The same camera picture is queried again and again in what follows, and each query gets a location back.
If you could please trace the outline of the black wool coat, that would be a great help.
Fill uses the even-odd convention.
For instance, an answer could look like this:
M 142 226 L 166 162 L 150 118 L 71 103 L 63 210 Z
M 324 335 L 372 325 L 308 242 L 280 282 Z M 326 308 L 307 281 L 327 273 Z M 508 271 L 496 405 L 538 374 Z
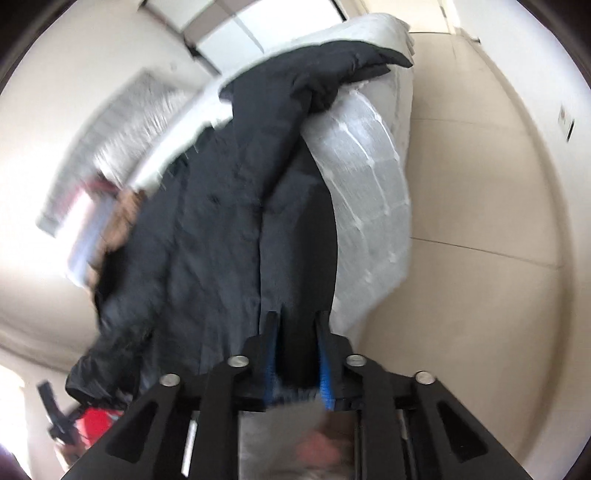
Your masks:
M 205 374 L 280 317 L 273 381 L 320 382 L 318 313 L 332 307 L 337 226 L 301 126 L 339 88 L 406 68 L 400 52 L 335 41 L 283 53 L 221 89 L 231 120 L 166 169 L 94 294 L 98 337 L 66 392 L 122 409 L 161 376 Z

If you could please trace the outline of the brown coat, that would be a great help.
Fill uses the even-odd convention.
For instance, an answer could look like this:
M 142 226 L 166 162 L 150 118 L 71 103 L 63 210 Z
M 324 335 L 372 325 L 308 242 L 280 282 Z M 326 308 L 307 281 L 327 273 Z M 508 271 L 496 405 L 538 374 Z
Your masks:
M 86 270 L 86 285 L 94 290 L 102 272 L 105 258 L 108 254 L 122 247 L 137 220 L 140 207 L 147 195 L 144 190 L 134 191 L 125 189 L 116 197 L 113 212 L 102 229 Z

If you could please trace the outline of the white quilted bed cover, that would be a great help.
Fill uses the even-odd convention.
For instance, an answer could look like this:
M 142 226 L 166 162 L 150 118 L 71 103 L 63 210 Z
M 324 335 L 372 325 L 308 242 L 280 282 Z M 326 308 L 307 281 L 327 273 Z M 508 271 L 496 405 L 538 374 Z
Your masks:
M 412 207 L 404 167 L 411 103 L 385 81 L 356 84 L 301 129 L 335 210 L 335 331 L 365 319 L 407 277 Z

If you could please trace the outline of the light blue folded duvet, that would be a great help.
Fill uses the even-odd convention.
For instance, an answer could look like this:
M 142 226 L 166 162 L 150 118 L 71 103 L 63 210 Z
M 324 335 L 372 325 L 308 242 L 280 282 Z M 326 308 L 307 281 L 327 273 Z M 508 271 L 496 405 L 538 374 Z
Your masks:
M 99 240 L 114 212 L 116 198 L 99 195 L 95 198 L 84 193 L 82 217 L 75 222 L 75 238 L 68 258 L 71 279 L 76 286 L 86 287 L 87 270 L 98 248 Z

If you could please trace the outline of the grey padded headboard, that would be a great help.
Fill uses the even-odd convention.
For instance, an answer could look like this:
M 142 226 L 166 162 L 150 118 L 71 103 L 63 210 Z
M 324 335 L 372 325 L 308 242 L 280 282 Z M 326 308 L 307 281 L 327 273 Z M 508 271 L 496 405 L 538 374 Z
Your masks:
M 37 226 L 53 236 L 77 190 L 97 177 L 123 187 L 194 92 L 142 70 L 98 109 L 62 162 Z

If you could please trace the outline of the white grey wardrobe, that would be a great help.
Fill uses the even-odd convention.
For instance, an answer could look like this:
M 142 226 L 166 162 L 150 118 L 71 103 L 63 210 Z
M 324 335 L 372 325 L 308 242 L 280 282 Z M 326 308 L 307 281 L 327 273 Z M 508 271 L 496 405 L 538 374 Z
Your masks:
M 338 1 L 141 1 L 139 8 L 217 75 L 348 20 Z

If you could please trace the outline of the wall socket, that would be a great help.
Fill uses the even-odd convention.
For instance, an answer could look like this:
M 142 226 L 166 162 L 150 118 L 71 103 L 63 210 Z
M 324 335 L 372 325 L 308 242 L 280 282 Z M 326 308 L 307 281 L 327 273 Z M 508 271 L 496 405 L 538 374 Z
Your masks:
M 569 142 L 573 133 L 575 120 L 563 105 L 560 106 L 557 122 L 565 141 Z

